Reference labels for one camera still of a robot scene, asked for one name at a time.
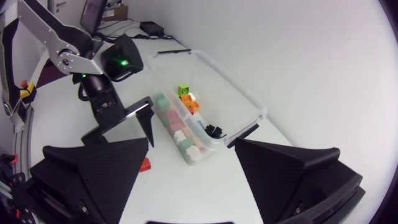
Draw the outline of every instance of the wall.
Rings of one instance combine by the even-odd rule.
[[[186,47],[240,76],[294,146],[339,147],[367,191],[367,223],[398,161],[397,44],[373,0],[124,0]]]

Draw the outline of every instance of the orange block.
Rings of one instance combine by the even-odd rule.
[[[198,111],[200,109],[200,106],[199,106],[199,104],[196,101],[193,101],[190,106],[191,106],[191,108],[193,109],[194,112],[196,112],[196,111]]]
[[[189,130],[189,128],[183,127],[181,130],[182,130],[182,132],[184,133],[184,135],[185,135],[186,137],[192,136],[192,133],[191,133],[191,131]]]
[[[191,106],[191,104],[193,103],[192,98],[189,94],[181,95],[181,101],[185,106]]]

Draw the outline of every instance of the white surface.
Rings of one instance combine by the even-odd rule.
[[[172,40],[135,40],[135,43],[142,57],[160,50],[181,48]],[[144,97],[139,90],[145,75],[146,72],[140,72],[121,83],[115,83],[125,106]],[[72,77],[65,77],[37,90],[33,102],[32,165],[43,159],[43,146],[82,146],[82,135],[97,125],[90,104],[77,98],[77,89],[77,85],[72,85]],[[267,119],[259,125],[260,128],[249,139],[290,145]],[[201,164],[190,167],[157,116],[152,118],[152,129],[155,148],[150,148],[147,154],[152,169],[138,175],[120,223],[145,223],[148,220],[262,223],[233,149],[221,151]],[[121,139],[112,139],[120,141],[126,138],[126,129],[120,128],[119,132],[110,134],[123,136]],[[131,137],[141,135],[142,131],[138,131]]]
[[[379,1],[127,3],[240,75],[293,145],[340,148],[366,191],[346,223],[370,221],[398,161],[397,42]]]

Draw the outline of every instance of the red object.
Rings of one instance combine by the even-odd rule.
[[[178,116],[177,112],[175,112],[175,110],[166,111],[166,115],[170,124],[181,121],[180,117]]]
[[[21,82],[21,87],[22,88],[26,88],[27,87],[27,81],[26,80]]]
[[[15,153],[13,153],[12,155],[15,156],[15,159],[13,161],[9,162],[9,163],[10,164],[16,164],[18,162],[18,156]]]
[[[150,170],[150,162],[148,158],[144,159],[144,162],[142,162],[141,168],[139,169],[139,172],[144,172]]]
[[[169,126],[171,132],[173,132],[173,133],[178,131],[179,129],[182,129],[182,127],[183,126],[181,125],[180,122],[177,122],[177,123],[174,123],[174,124],[170,124],[170,126]]]
[[[189,112],[193,115],[193,109],[191,107],[188,108]]]

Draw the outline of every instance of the green block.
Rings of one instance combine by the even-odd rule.
[[[178,86],[178,96],[189,94],[189,85],[181,84]]]
[[[165,97],[164,97],[164,95],[163,95],[163,93],[159,93],[159,94],[156,94],[155,96],[154,96],[154,100],[155,101],[158,101],[158,100],[161,100],[161,99],[164,99]]]
[[[168,99],[163,98],[161,100],[156,101],[157,106],[161,112],[167,111],[170,108],[170,102]]]
[[[185,151],[192,145],[194,145],[192,138],[187,138],[186,140],[180,141],[178,144],[178,149],[181,153],[185,153]]]
[[[159,115],[159,119],[160,119],[160,121],[162,122],[162,124],[164,125],[164,126],[169,126],[169,120],[167,119],[167,115],[166,114],[161,114],[161,115]]]

